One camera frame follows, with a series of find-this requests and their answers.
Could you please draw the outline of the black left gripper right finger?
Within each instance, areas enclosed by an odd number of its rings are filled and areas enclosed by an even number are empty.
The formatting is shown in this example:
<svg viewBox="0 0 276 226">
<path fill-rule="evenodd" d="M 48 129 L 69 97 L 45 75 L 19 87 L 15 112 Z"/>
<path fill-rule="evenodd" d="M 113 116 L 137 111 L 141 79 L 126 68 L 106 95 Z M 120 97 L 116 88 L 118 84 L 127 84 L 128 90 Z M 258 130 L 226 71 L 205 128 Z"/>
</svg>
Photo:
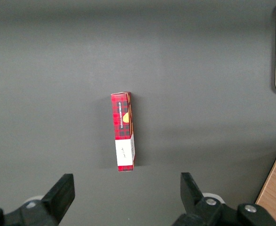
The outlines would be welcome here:
<svg viewBox="0 0 276 226">
<path fill-rule="evenodd" d="M 185 208 L 174 226 L 239 226 L 236 210 L 214 197 L 205 197 L 190 173 L 180 175 L 180 197 Z"/>
</svg>

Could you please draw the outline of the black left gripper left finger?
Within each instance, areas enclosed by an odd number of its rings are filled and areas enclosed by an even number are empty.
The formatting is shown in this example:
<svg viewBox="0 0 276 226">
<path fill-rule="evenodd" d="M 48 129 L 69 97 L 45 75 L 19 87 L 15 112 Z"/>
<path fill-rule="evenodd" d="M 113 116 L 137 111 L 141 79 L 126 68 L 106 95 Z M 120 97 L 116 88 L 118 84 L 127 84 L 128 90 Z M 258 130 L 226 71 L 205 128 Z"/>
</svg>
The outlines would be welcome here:
<svg viewBox="0 0 276 226">
<path fill-rule="evenodd" d="M 57 226 L 75 198 L 73 174 L 64 174 L 40 200 L 5 215 L 6 226 Z"/>
</svg>

